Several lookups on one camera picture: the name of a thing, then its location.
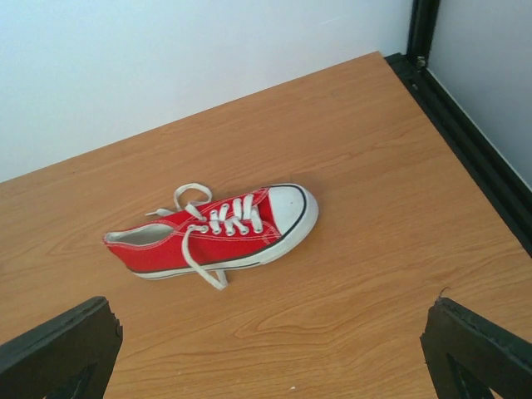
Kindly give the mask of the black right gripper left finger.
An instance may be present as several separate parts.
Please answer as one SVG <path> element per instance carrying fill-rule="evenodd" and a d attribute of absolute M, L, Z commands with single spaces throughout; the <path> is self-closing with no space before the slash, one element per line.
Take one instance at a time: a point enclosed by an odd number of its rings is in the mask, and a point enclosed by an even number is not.
<path fill-rule="evenodd" d="M 1 345 L 2 398 L 102 398 L 123 342 L 97 296 Z"/>

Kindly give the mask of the black aluminium cage frame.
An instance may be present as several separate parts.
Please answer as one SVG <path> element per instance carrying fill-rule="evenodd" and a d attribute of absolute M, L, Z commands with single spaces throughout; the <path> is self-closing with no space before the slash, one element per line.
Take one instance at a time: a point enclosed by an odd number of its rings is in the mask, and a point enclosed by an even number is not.
<path fill-rule="evenodd" d="M 481 188 L 527 253 L 531 252 L 531 189 L 429 71 L 439 1 L 412 2 L 406 53 L 385 57 L 413 99 Z"/>

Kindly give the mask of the white shoelace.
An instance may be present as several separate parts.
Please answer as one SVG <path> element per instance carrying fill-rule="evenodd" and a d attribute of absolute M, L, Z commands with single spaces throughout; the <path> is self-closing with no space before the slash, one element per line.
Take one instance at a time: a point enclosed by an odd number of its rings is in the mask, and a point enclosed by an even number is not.
<path fill-rule="evenodd" d="M 207 196 L 205 201 L 191 201 L 184 208 L 180 206 L 179 198 L 187 190 L 198 190 Z M 163 279 L 174 277 L 180 274 L 196 272 L 205 281 L 218 290 L 228 286 L 228 279 L 225 275 L 226 270 L 239 268 L 252 268 L 258 265 L 267 264 L 271 260 L 264 254 L 250 254 L 238 259 L 229 259 L 214 262 L 207 265 L 201 265 L 194 260 L 190 252 L 190 236 L 193 233 L 213 235 L 225 234 L 233 236 L 239 234 L 245 236 L 253 233 L 261 235 L 263 233 L 264 223 L 261 219 L 258 206 L 254 203 L 254 195 L 248 193 L 233 198 L 231 201 L 221 201 L 209 211 L 208 215 L 202 214 L 200 206 L 208 204 L 212 200 L 212 193 L 209 188 L 190 183 L 183 185 L 175 190 L 174 202 L 178 212 L 185 211 L 193 216 L 196 224 L 188 224 L 184 237 L 181 240 L 181 254 L 185 261 L 183 268 L 173 268 L 149 273 L 138 273 L 137 275 L 147 279 Z"/>

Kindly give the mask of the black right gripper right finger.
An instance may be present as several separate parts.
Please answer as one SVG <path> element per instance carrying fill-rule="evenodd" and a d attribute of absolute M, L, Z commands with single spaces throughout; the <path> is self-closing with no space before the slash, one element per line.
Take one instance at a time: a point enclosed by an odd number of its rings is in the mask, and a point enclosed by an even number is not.
<path fill-rule="evenodd" d="M 531 344 L 452 299 L 435 301 L 420 340 L 439 398 L 531 397 Z"/>

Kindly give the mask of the red canvas sneaker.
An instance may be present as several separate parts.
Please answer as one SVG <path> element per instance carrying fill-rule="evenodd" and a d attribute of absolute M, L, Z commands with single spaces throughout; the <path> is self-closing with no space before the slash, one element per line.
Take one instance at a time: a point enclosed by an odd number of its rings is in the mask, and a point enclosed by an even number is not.
<path fill-rule="evenodd" d="M 207 265 L 259 253 L 271 263 L 299 245 L 318 220 L 318 202 L 300 185 L 269 185 L 248 193 L 254 195 L 254 203 L 259 208 L 264 223 L 263 233 L 230 237 L 193 233 L 190 236 L 190 252 L 196 262 Z M 215 200 L 212 195 L 212 200 L 200 206 L 199 210 L 208 215 L 217 203 L 231 201 L 237 196 L 240 195 Z M 191 201 L 205 200 L 207 196 L 204 193 L 187 190 L 180 196 L 179 203 L 184 208 Z M 149 216 L 152 220 L 146 224 L 105 234 L 104 244 L 136 276 L 138 273 L 183 268 L 185 261 L 181 254 L 181 240 L 186 226 L 197 222 L 191 214 L 178 212 L 176 208 L 159 208 Z"/>

